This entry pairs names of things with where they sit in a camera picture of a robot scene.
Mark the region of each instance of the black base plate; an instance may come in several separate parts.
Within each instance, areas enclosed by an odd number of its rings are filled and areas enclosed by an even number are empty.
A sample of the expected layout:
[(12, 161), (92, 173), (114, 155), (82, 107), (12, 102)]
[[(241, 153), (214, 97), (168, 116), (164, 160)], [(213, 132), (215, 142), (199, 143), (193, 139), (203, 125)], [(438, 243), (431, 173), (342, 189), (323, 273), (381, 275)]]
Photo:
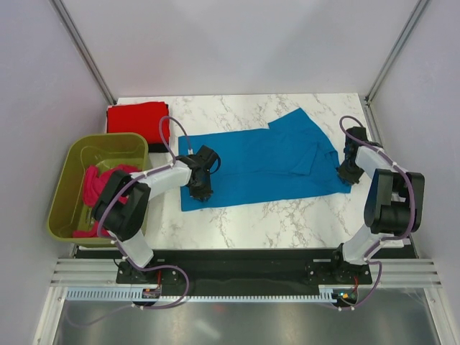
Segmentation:
[(369, 265), (361, 266), (358, 270), (331, 270), (330, 262), (307, 262), (308, 282), (317, 285), (355, 285), (358, 278), (360, 285), (372, 284)]

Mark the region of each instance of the metal floor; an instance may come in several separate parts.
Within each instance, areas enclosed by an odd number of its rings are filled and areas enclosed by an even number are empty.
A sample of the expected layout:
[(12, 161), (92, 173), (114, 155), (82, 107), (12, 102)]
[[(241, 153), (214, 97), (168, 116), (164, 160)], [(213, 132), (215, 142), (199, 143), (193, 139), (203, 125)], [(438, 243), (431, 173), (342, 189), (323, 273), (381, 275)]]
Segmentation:
[[(123, 303), (70, 303), (88, 322)], [(77, 344), (440, 344), (422, 290), (378, 290), (360, 309), (338, 312), (310, 303), (186, 303), (170, 310), (127, 309), (96, 325), (61, 321), (56, 345)]]

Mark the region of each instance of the white cable tray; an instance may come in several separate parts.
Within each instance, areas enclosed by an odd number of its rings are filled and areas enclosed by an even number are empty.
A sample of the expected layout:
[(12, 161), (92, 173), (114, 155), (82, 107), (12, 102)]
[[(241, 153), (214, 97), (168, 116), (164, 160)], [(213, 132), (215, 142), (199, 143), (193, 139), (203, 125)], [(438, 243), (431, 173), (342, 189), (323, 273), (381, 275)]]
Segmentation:
[[(103, 302), (146, 302), (156, 301), (142, 296), (141, 287), (69, 287), (66, 300), (103, 301)], [(220, 303), (333, 303), (332, 289), (321, 288), (319, 295), (292, 296), (188, 296), (188, 302), (220, 302)], [(170, 302), (180, 296), (160, 297), (159, 301)]]

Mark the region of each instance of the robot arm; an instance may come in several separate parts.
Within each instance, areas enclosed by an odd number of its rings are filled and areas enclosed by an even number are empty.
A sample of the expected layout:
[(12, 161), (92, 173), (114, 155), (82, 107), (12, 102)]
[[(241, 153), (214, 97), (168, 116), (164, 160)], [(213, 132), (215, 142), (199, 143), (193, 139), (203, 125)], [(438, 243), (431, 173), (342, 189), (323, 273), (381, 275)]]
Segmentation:
[(148, 202), (169, 189), (183, 186), (188, 187), (191, 198), (207, 201), (213, 193), (210, 169), (215, 162), (214, 172), (220, 168), (220, 157), (209, 147), (202, 146), (196, 155), (177, 157), (175, 164), (171, 162), (164, 167), (132, 174), (117, 170), (111, 175), (91, 215), (100, 221), (116, 194), (129, 181), (145, 176), (126, 190), (123, 196), (127, 196), (127, 202), (117, 201), (103, 223), (124, 253), (137, 266), (145, 267), (153, 258), (153, 251), (141, 230)]
[[(383, 151), (378, 144), (367, 141), (364, 127), (353, 127), (347, 132)], [(393, 165), (373, 149), (361, 146), (349, 138), (344, 151), (345, 160), (339, 168), (339, 176), (350, 184), (358, 183), (362, 173), (366, 173), (372, 180), (364, 207), (364, 225), (336, 251), (336, 265), (349, 266), (353, 270), (367, 264), (367, 260), (382, 247), (384, 237), (405, 233), (410, 220), (410, 207), (407, 186)], [(420, 173), (405, 173), (415, 195), (414, 232), (421, 223), (425, 178)]]

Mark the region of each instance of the blue cloth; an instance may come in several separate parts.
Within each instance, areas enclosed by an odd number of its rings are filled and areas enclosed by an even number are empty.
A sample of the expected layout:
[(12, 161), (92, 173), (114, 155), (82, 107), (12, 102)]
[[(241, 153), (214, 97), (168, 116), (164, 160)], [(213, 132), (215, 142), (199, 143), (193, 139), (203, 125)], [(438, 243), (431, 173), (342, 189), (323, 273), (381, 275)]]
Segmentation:
[[(214, 193), (208, 201), (194, 200), (181, 188), (182, 211), (351, 190), (337, 175), (337, 151), (302, 109), (270, 122), (269, 129), (196, 135), (190, 141), (195, 152), (201, 145), (216, 151), (222, 164), (211, 176)], [(186, 155), (187, 148), (180, 137), (179, 154)]]

